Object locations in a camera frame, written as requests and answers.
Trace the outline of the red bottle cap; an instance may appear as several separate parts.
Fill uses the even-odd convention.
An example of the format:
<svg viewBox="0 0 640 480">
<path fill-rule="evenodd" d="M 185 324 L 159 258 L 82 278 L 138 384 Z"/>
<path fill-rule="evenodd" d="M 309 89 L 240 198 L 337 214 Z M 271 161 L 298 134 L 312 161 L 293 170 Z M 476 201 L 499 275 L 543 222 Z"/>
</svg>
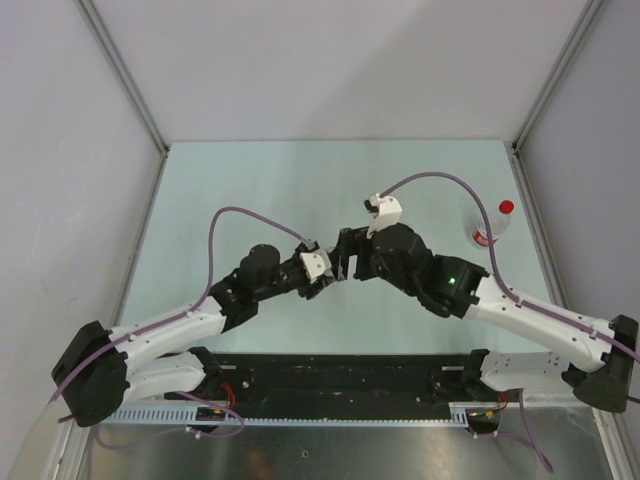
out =
<svg viewBox="0 0 640 480">
<path fill-rule="evenodd" d="M 503 200 L 499 205 L 499 211 L 504 215 L 510 215 L 514 211 L 515 205 L 510 200 Z"/>
</svg>

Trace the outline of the clear bottle red label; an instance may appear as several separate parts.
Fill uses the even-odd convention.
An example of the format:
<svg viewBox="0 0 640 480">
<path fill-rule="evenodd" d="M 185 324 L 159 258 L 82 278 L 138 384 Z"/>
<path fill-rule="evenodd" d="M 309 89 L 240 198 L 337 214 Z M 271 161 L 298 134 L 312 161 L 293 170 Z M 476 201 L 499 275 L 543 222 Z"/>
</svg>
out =
<svg viewBox="0 0 640 480">
<path fill-rule="evenodd" d="M 483 248 L 488 248 L 490 245 L 494 245 L 500 236 L 507 230 L 511 221 L 512 213 L 510 215 L 502 214 L 499 211 L 499 206 L 496 209 L 489 211 L 487 213 L 489 229 L 486 227 L 484 218 L 481 217 L 471 235 L 473 242 Z"/>
</svg>

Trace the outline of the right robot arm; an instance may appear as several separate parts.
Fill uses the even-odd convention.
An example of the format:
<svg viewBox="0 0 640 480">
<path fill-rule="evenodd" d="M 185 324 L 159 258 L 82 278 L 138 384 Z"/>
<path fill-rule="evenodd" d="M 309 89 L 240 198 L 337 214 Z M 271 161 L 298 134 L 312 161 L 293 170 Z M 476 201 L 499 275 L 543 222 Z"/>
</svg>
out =
<svg viewBox="0 0 640 480">
<path fill-rule="evenodd" d="M 625 411 L 635 363 L 635 320 L 590 317 L 532 298 L 479 265 L 433 254 L 404 224 L 374 233 L 345 228 L 329 257 L 338 280 L 379 278 L 436 316 L 484 322 L 542 346 L 538 353 L 472 352 L 461 376 L 469 399 L 522 390 L 571 394 L 596 409 Z"/>
</svg>

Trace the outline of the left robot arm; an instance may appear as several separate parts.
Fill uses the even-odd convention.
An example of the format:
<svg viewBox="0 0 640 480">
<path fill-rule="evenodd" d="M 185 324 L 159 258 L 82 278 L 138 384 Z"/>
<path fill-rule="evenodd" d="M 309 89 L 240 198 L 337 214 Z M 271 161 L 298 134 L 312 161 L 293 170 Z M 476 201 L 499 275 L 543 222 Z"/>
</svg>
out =
<svg viewBox="0 0 640 480">
<path fill-rule="evenodd" d="M 149 368 L 170 351 L 242 325 L 264 300 L 291 291 L 311 299 L 348 266 L 337 249 L 301 245 L 281 260 L 275 247 L 257 245 L 203 297 L 165 319 L 122 330 L 98 321 L 82 326 L 52 370 L 55 395 L 63 398 L 78 426 L 94 426 L 128 400 L 159 394 Z"/>
</svg>

